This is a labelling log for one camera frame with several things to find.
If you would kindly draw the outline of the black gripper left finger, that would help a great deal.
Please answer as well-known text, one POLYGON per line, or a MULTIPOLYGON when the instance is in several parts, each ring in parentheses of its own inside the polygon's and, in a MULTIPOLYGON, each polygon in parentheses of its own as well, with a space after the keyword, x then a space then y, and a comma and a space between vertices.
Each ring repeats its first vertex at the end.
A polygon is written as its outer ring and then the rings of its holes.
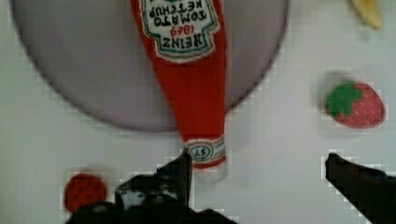
POLYGON ((188 205, 191 195, 192 159, 187 149, 157 169, 152 175, 136 175, 115 190, 115 203, 121 209, 140 206, 149 196, 166 195, 188 205))

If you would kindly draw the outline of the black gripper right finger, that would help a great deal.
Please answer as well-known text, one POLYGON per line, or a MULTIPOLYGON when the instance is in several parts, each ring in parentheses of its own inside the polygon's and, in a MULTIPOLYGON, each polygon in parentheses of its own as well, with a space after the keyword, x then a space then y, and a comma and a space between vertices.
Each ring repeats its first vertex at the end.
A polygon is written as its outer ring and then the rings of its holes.
POLYGON ((330 153, 326 179, 372 224, 395 224, 395 177, 330 153))

